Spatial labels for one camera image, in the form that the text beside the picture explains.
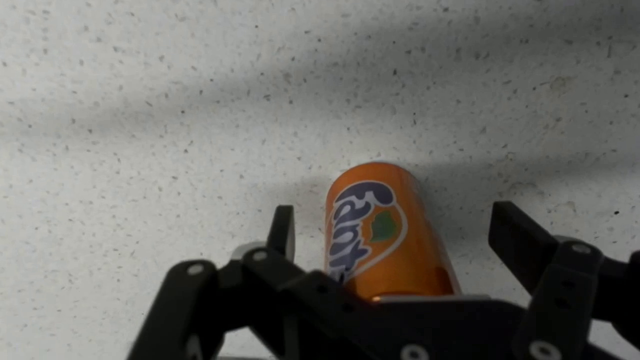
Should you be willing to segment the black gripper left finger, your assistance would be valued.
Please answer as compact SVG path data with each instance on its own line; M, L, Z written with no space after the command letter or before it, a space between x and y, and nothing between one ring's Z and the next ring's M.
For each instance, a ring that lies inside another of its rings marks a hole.
M291 255L294 208L277 206L265 242L225 267L173 264L126 360L215 360L236 330L275 360L372 360L365 306Z

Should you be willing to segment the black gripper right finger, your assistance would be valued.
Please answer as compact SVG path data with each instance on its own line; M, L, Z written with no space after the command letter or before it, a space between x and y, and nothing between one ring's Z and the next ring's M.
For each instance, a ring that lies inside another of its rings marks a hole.
M587 340L593 320L640 349L640 252L612 261L551 236L514 202L492 206L487 245L530 295L511 342L517 360L618 360Z

